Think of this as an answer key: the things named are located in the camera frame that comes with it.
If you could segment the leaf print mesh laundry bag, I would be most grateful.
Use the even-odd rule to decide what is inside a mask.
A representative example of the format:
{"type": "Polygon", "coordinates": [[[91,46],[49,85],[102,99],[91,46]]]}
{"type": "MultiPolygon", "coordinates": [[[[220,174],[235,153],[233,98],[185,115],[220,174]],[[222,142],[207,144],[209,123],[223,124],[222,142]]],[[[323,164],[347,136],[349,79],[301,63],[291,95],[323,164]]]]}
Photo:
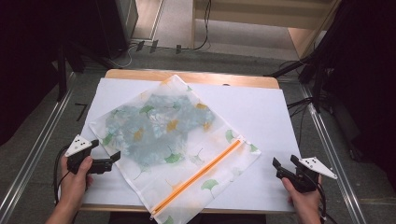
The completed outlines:
{"type": "MultiPolygon", "coordinates": [[[[142,105],[153,94],[186,95],[194,103],[207,105],[179,76],[169,77],[123,105],[142,105]]],[[[261,155],[256,146],[208,108],[215,120],[208,130],[196,129],[189,133],[187,151],[181,161],[143,165],[120,151],[117,166],[123,178],[158,224],[187,224],[261,155]]],[[[89,124],[109,154],[119,151],[102,144],[106,137],[106,118],[111,111],[89,124]]]]}

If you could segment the blue floral garment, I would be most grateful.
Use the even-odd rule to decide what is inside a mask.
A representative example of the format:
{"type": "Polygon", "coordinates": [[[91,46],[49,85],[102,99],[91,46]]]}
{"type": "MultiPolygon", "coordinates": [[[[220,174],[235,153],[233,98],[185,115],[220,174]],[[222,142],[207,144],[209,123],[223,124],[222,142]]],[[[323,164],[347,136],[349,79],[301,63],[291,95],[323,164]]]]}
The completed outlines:
{"type": "Polygon", "coordinates": [[[142,105],[122,105],[106,118],[105,147],[139,164],[176,163],[187,151],[189,133],[215,120],[207,105],[186,95],[151,95],[142,105]]]}

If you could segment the white table sheet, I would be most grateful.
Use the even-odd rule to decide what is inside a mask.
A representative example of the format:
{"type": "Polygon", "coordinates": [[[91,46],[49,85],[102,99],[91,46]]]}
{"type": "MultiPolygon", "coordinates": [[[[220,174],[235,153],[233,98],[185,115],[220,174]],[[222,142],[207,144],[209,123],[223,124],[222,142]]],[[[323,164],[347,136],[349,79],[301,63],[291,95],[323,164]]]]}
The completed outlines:
{"type": "MultiPolygon", "coordinates": [[[[81,135],[95,139],[88,123],[104,115],[159,81],[102,78],[81,135]]],[[[199,97],[223,116],[262,154],[224,190],[203,213],[288,213],[288,193],[276,178],[273,157],[283,167],[294,169],[290,155],[300,156],[283,91],[280,89],[189,84],[199,97]]],[[[82,209],[96,211],[147,211],[137,194],[124,181],[119,169],[93,176],[82,209]]]]}

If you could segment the black metal stand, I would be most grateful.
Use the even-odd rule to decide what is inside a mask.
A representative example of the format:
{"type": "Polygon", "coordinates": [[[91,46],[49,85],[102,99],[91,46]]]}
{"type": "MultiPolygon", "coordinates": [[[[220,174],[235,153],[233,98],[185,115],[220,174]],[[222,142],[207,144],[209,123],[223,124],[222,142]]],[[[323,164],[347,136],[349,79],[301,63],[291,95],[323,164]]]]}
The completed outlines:
{"type": "Polygon", "coordinates": [[[268,75],[268,77],[278,78],[302,66],[304,69],[298,76],[298,80],[301,84],[307,84],[312,78],[314,79],[314,85],[312,87],[313,95],[311,96],[310,103],[317,112],[320,112],[320,94],[325,75],[327,74],[330,58],[337,46],[336,37],[341,33],[343,20],[347,18],[353,1],[354,0],[340,0],[335,10],[332,24],[310,54],[268,75]]]}
{"type": "Polygon", "coordinates": [[[58,48],[58,97],[60,102],[67,92],[66,64],[69,63],[75,72],[83,72],[85,65],[80,56],[79,45],[74,42],[64,42],[58,48]]]}

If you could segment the person's right hand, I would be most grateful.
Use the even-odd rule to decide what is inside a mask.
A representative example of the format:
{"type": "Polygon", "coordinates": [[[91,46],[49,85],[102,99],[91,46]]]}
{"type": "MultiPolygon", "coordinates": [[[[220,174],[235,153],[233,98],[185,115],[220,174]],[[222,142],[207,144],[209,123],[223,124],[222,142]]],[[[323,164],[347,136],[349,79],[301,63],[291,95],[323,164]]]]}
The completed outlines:
{"type": "Polygon", "coordinates": [[[317,190],[301,193],[286,177],[283,177],[281,182],[289,194],[288,202],[293,205],[300,218],[319,218],[320,194],[317,190]]]}

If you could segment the wooden frame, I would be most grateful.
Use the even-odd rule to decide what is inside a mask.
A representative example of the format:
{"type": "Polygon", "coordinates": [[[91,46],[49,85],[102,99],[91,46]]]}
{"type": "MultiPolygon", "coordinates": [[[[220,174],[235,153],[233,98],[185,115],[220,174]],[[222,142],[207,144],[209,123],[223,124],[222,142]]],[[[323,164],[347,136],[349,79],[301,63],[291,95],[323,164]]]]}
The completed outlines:
{"type": "Polygon", "coordinates": [[[300,59],[313,52],[327,31],[342,0],[211,0],[209,18],[287,27],[300,59]]]}

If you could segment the aluminium floor rail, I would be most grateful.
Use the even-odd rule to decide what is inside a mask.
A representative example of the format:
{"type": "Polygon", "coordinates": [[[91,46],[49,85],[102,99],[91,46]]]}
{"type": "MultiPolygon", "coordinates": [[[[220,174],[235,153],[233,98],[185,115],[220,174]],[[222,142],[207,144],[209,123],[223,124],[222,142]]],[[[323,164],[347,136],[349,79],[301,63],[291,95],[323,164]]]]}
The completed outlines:
{"type": "Polygon", "coordinates": [[[7,224],[20,197],[22,196],[48,141],[50,140],[50,137],[52,136],[52,133],[69,102],[70,96],[75,88],[76,78],[77,74],[75,72],[72,72],[67,77],[66,83],[69,85],[69,89],[66,91],[64,97],[53,107],[49,118],[35,140],[35,143],[31,147],[21,169],[8,188],[5,199],[0,205],[0,224],[7,224]]]}
{"type": "Polygon", "coordinates": [[[323,177],[322,187],[326,199],[328,221],[333,224],[368,224],[346,167],[337,154],[337,147],[320,113],[314,108],[313,93],[306,85],[300,90],[304,99],[301,105],[297,133],[298,146],[302,156],[317,157],[336,174],[336,179],[323,177]]]}

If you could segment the person's left hand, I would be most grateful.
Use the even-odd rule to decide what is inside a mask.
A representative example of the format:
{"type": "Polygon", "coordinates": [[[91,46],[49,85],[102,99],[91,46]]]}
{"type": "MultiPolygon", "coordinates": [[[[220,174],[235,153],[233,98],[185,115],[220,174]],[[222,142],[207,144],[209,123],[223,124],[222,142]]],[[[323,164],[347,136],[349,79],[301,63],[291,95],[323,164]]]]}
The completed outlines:
{"type": "Polygon", "coordinates": [[[74,175],[67,169],[67,158],[62,156],[61,167],[64,179],[61,183],[60,204],[68,208],[79,209],[82,205],[82,198],[87,188],[92,184],[92,176],[88,174],[92,166],[92,157],[85,158],[78,168],[78,173],[74,175]]]}

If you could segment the dark cabinet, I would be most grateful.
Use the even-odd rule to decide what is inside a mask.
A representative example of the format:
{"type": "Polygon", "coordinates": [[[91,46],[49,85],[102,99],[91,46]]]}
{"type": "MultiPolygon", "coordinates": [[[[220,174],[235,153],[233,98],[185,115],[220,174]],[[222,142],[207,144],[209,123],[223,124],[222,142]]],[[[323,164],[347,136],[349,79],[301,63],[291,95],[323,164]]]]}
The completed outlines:
{"type": "Polygon", "coordinates": [[[115,59],[130,46],[138,20],[135,0],[95,0],[101,31],[104,35],[104,56],[115,59]]]}

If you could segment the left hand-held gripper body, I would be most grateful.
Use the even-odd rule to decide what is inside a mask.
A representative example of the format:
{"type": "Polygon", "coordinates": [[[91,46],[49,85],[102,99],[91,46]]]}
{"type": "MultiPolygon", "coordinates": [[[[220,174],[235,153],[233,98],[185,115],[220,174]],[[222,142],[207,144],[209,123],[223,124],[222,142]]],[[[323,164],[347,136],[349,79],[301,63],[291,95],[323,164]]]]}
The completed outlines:
{"type": "MultiPolygon", "coordinates": [[[[91,155],[92,150],[91,141],[78,134],[65,152],[67,170],[76,175],[81,163],[86,157],[91,155]]],[[[88,174],[101,175],[105,172],[110,172],[112,170],[112,165],[113,162],[110,159],[93,160],[88,174]]]]}

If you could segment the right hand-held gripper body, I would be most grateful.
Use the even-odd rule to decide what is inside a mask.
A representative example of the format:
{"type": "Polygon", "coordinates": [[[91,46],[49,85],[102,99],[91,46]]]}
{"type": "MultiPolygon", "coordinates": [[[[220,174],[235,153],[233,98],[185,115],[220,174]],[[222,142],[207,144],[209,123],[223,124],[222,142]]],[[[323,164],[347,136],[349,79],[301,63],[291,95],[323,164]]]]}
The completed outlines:
{"type": "Polygon", "coordinates": [[[325,166],[316,157],[299,159],[299,161],[301,166],[295,168],[295,173],[287,170],[282,165],[281,172],[283,177],[286,177],[301,193],[315,191],[317,189],[318,177],[320,175],[325,175],[333,179],[338,178],[331,169],[325,166]]]}

